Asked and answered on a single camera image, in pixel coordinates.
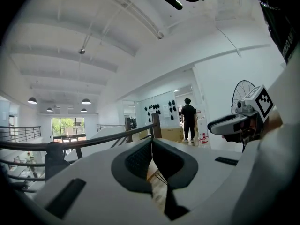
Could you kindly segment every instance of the metal railing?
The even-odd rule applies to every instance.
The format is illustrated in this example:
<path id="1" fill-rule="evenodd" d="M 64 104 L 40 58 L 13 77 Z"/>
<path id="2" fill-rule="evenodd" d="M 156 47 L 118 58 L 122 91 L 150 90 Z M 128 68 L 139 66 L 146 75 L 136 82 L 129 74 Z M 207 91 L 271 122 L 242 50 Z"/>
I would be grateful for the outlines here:
<path id="1" fill-rule="evenodd" d="M 124 126 L 124 124 L 120 124 L 120 125 L 97 124 L 97 132 L 99 132 L 102 128 L 112 128 L 112 127 L 119 127 L 119 126 Z"/>
<path id="2" fill-rule="evenodd" d="M 21 143 L 41 136 L 41 127 L 0 127 L 0 142 Z"/>
<path id="3" fill-rule="evenodd" d="M 161 138 L 161 129 L 160 129 L 160 123 L 159 123 L 159 116 L 158 113 L 152 115 L 153 124 L 136 128 L 133 130 L 127 130 L 122 133 L 108 135 L 104 137 L 94 138 L 86 141 L 77 141 L 77 142 L 68 142 L 68 143 L 62 143 L 61 149 L 67 150 L 67 149 L 76 149 L 76 153 L 78 156 L 78 159 L 82 158 L 82 152 L 81 148 L 93 146 L 96 144 L 106 143 L 110 141 L 116 140 L 116 142 L 113 144 L 113 147 L 115 147 L 120 141 L 119 146 L 122 145 L 126 139 L 131 138 L 131 140 L 127 140 L 127 142 L 132 141 L 132 135 L 140 133 L 142 131 L 150 129 L 151 135 L 148 135 L 142 139 L 146 139 L 148 137 L 151 138 Z M 8 142 L 8 141 L 0 141 L 0 149 L 11 149 L 11 150 L 18 150 L 18 151 L 46 151 L 47 150 L 47 143 L 21 143 L 21 142 Z M 25 167 L 45 167 L 45 164 L 28 164 L 28 163 L 16 163 L 16 162 L 10 162 L 0 159 L 1 163 L 7 164 L 7 165 L 16 165 L 16 166 L 25 166 Z M 11 179 L 15 180 L 23 180 L 23 181 L 45 181 L 45 178 L 25 178 L 25 177 L 16 177 L 12 175 L 7 175 Z M 34 190 L 26 190 L 21 189 L 23 192 L 29 192 L 33 193 L 36 192 Z"/>

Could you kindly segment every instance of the white ceiling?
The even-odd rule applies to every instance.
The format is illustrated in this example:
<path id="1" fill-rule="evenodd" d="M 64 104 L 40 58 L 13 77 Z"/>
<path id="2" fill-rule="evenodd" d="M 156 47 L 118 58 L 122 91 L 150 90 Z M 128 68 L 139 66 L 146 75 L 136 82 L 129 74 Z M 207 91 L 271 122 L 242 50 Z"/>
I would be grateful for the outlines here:
<path id="1" fill-rule="evenodd" d="M 191 19 L 245 17 L 252 8 L 251 0 L 181 2 L 182 11 L 164 0 L 29 0 L 5 47 L 42 102 L 97 102 L 143 46 L 172 36 Z"/>

